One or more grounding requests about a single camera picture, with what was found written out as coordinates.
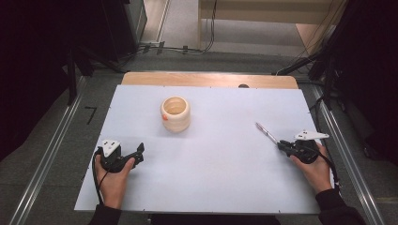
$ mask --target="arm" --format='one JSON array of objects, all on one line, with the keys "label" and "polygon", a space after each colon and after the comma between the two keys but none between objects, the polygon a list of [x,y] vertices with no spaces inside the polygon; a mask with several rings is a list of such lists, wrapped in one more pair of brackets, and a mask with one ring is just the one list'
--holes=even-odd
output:
[{"label": "arm", "polygon": [[100,165],[100,155],[96,156],[97,181],[100,182],[100,192],[104,205],[97,205],[96,212],[89,224],[117,224],[122,211],[120,210],[126,192],[127,177],[134,165],[131,158],[121,172],[110,173],[103,170]]},{"label": "arm", "polygon": [[[326,156],[326,148],[319,143],[317,145],[319,152]],[[312,164],[304,164],[294,156],[290,158],[302,170],[315,190],[315,198],[321,209],[319,220],[322,224],[365,224],[358,211],[347,206],[339,192],[331,187],[329,165],[323,158],[318,157]]]}]

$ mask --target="white tabletop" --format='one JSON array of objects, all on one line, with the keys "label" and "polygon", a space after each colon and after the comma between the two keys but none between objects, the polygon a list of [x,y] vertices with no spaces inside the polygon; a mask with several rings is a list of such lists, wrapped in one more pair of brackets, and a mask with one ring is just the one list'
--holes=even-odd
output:
[{"label": "white tabletop", "polygon": [[[161,103],[171,96],[191,104],[191,125],[178,134],[161,122]],[[301,90],[119,85],[98,146],[117,140],[125,156],[145,144],[145,160],[130,172],[122,209],[317,214],[301,171],[255,122],[290,142],[303,129],[315,131]],[[75,210],[95,210],[96,204],[90,162]]]}]

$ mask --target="black sleeve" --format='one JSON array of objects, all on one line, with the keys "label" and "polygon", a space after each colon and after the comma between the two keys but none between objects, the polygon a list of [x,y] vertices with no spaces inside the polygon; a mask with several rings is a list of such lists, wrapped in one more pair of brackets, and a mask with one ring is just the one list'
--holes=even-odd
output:
[{"label": "black sleeve", "polygon": [[321,213],[319,220],[322,224],[357,225],[366,224],[358,211],[345,204],[339,192],[329,189],[318,193],[315,196],[318,201]]},{"label": "black sleeve", "polygon": [[91,218],[89,225],[116,225],[121,214],[121,210],[97,204],[96,212]]}]

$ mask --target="silver pen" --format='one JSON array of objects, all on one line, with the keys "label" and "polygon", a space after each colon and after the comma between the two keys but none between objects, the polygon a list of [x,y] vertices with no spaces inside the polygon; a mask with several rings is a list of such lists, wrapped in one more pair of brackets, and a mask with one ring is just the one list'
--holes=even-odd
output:
[{"label": "silver pen", "polygon": [[259,123],[255,123],[255,125],[257,126],[257,128],[263,132],[266,136],[269,136],[269,138],[276,144],[278,145],[278,141],[276,140],[276,138],[274,136],[272,136],[272,134],[269,133],[268,130],[266,130],[263,126],[261,126]]}]

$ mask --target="hand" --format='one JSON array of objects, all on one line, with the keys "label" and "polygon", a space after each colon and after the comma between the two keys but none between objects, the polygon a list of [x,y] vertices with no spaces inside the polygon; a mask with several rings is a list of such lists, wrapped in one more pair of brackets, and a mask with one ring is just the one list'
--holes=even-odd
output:
[{"label": "hand", "polygon": [[[316,145],[318,145],[319,152],[326,156],[326,148],[319,143]],[[331,189],[329,165],[323,158],[318,157],[316,161],[311,164],[302,163],[295,156],[290,156],[290,158],[296,164],[296,166],[302,170],[305,178],[307,178],[316,194],[321,191]]]},{"label": "hand", "polygon": [[129,176],[129,172],[134,165],[134,161],[135,158],[130,158],[121,172],[108,172],[108,174],[106,174],[106,171],[100,165],[100,155],[96,156],[96,174],[99,184],[103,176],[106,174],[102,184],[99,187],[105,206],[115,209],[121,208],[126,192],[127,177]]}]

